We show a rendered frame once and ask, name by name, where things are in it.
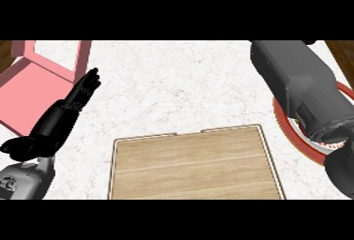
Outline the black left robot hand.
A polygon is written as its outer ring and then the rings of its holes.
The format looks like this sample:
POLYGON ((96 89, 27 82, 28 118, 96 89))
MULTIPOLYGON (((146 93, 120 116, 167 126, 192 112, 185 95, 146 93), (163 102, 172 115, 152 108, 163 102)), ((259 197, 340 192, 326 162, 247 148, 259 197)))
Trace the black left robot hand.
POLYGON ((56 154, 71 134, 79 114, 99 86, 101 75, 95 67, 79 80, 67 98, 58 100, 43 113, 31 134, 8 140, 0 145, 0 151, 9 154, 15 161, 24 162, 56 154))

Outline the pink tray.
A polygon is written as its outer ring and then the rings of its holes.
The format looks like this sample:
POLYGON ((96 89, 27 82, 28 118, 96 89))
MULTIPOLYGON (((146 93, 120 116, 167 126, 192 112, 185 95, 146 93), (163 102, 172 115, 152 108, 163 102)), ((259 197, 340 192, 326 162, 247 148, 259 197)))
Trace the pink tray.
POLYGON ((86 73, 92 41, 77 44, 76 68, 68 69, 34 51, 34 40, 15 40, 11 55, 18 62, 0 74, 0 124, 28 135, 52 104, 64 99, 86 73))

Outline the red rimmed plate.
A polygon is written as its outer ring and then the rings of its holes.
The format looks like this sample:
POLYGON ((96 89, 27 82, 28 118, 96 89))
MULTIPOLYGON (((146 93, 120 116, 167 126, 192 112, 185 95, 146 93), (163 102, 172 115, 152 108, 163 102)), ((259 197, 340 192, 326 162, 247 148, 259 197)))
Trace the red rimmed plate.
POLYGON ((349 139, 340 128, 354 127, 354 91, 340 82, 325 87, 310 85, 291 96, 284 109, 275 100, 275 114, 282 132, 301 153, 320 165, 349 139))

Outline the wooden cutting board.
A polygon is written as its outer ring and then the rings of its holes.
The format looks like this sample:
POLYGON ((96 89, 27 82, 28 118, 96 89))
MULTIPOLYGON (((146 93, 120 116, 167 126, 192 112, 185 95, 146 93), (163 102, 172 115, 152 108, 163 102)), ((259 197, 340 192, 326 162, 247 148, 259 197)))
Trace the wooden cutting board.
POLYGON ((261 126, 117 139, 108 198, 282 200, 261 126))

